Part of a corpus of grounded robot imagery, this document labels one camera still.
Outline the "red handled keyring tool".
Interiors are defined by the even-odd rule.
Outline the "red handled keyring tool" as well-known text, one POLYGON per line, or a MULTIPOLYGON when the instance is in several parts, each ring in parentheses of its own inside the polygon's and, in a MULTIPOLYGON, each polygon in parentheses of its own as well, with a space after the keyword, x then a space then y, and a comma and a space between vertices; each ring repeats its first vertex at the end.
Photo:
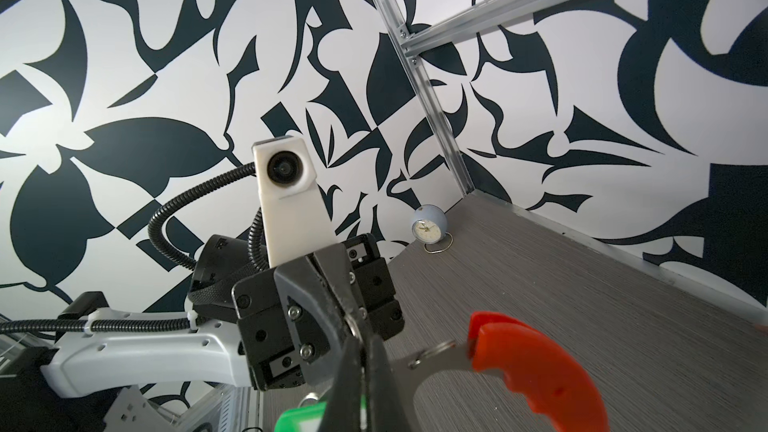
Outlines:
POLYGON ((508 315, 476 311, 467 339, 446 341, 391 363, 412 431, 419 431, 414 399, 430 376, 466 371, 498 377, 557 431, 608 431, 602 396, 587 371, 544 333, 508 315))

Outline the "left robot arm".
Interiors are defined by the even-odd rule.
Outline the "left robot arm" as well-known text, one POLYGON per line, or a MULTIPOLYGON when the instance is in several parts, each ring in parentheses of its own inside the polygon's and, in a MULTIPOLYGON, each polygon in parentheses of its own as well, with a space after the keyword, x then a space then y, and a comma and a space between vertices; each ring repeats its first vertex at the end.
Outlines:
POLYGON ((332 266, 348 274, 360 313, 390 339, 404 328, 395 288, 374 239, 363 234, 287 271, 258 271, 244 240, 215 235, 192 276, 196 321, 183 313, 111 309, 100 292, 82 294, 35 327, 52 347, 24 350, 1 372, 5 431, 148 431, 163 425, 146 401, 117 400, 144 383, 196 382, 266 392, 331 379, 342 342, 321 324, 319 289, 332 266))

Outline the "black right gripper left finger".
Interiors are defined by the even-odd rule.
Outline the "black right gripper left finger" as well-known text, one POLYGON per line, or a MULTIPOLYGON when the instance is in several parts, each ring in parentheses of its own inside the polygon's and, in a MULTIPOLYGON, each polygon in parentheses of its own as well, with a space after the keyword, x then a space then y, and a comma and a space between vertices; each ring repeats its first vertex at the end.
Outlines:
POLYGON ((329 399, 318 430, 360 432, 364 397, 364 347, 360 338, 349 338, 343 348, 329 399))

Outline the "key with green tag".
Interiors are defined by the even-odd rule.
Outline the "key with green tag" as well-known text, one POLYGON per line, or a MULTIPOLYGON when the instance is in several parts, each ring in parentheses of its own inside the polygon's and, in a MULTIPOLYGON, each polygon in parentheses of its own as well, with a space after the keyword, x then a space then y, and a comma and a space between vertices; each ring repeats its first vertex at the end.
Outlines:
POLYGON ((327 402, 320 401, 312 404, 304 404, 301 407, 285 411, 278 418, 274 426, 275 432, 318 432, 318 431, 366 431, 367 427, 367 402, 364 398, 360 402, 360 421, 357 426, 345 426, 338 428, 323 428, 322 424, 326 415, 327 402))

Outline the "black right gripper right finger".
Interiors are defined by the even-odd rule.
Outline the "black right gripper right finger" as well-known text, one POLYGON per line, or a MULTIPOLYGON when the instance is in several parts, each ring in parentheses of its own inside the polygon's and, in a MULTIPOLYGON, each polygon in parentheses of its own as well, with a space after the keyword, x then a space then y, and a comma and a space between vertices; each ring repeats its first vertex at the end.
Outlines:
POLYGON ((384 342, 376 334, 365 342, 365 392, 368 431, 411 431, 384 342))

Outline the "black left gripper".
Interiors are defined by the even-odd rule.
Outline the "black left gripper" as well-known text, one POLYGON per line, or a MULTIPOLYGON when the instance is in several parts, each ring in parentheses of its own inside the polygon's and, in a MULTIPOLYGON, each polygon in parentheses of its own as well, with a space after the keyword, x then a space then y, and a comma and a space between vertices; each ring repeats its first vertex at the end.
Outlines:
POLYGON ((239 280, 232 297, 251 381, 258 390, 333 379, 345 342, 382 340, 405 326, 376 238, 342 243, 239 280))

